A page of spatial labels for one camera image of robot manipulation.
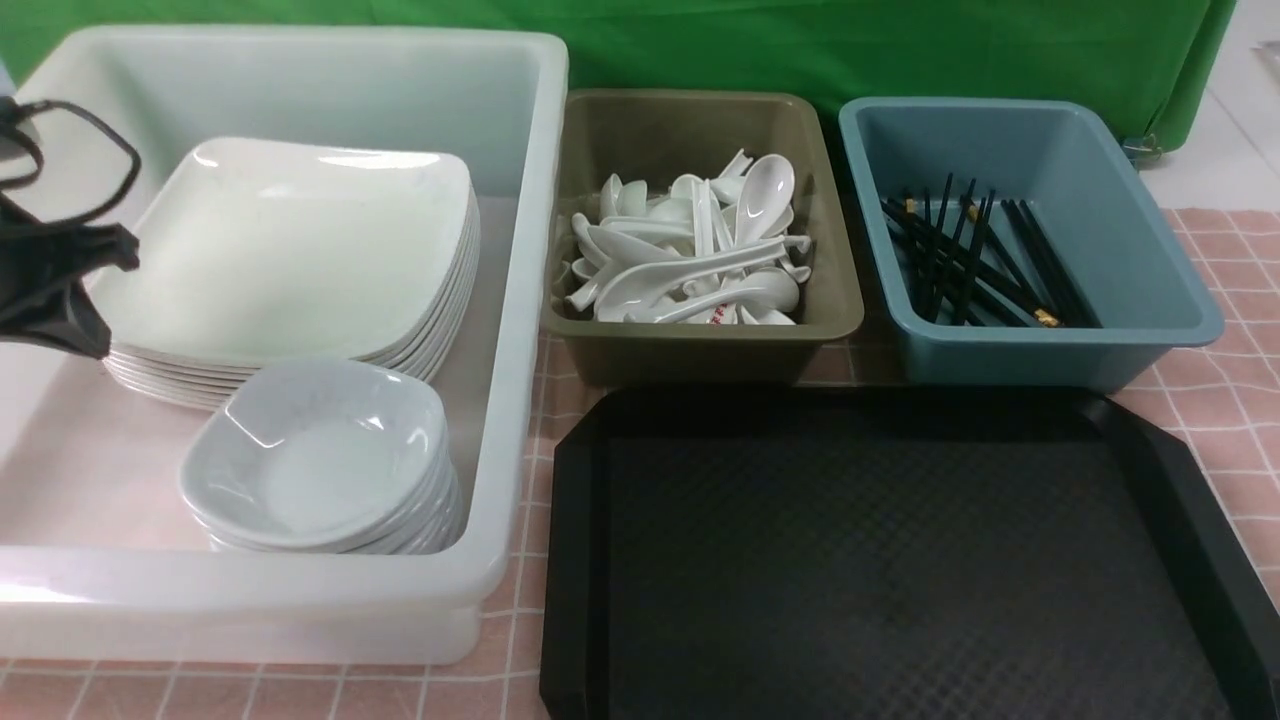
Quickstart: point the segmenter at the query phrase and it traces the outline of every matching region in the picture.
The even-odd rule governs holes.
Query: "olive green bin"
[[[543,325],[562,338],[584,382],[785,382],[800,378],[819,347],[850,336],[864,305],[849,233],[813,106],[791,95],[586,90],[564,105],[559,205],[550,232]],[[809,234],[813,275],[790,325],[600,323],[564,302],[580,256],[570,217],[596,222],[611,173],[664,191],[684,173],[716,177],[739,149],[783,155],[796,170],[790,234]]]

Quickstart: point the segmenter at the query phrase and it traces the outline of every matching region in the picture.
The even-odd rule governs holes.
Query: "stack of plates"
[[[291,357],[356,359],[430,379],[475,282],[466,164],[218,138],[196,147],[134,231],[142,266],[90,296],[124,387],[212,410]]]

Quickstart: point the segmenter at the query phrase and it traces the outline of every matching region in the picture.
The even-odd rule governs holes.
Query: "gold tip on chopstick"
[[[1036,320],[1038,320],[1039,324],[1044,325],[1046,328],[1062,327],[1062,322],[1055,318],[1053,315],[1050,315],[1048,310],[1044,310],[1043,307],[1036,311]]]

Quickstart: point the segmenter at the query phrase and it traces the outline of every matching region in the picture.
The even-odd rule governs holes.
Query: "grid pattern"
[[[1181,437],[1280,598],[1280,214],[1166,211],[1228,319],[1217,343],[1178,350],[1117,400]],[[823,347],[803,384],[901,379],[869,258],[868,318]],[[0,660],[4,720],[536,720],[552,451],[600,398],[566,347],[543,338],[526,477],[507,577],[484,603],[480,643],[448,666],[228,665]]]

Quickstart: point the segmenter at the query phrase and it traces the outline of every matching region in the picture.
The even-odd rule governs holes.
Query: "green backdrop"
[[[1234,0],[0,0],[26,77],[104,23],[422,24],[543,31],[573,87],[772,90],[828,117],[867,95],[1052,97],[1120,137],[1187,137]],[[448,68],[422,68],[448,72]]]

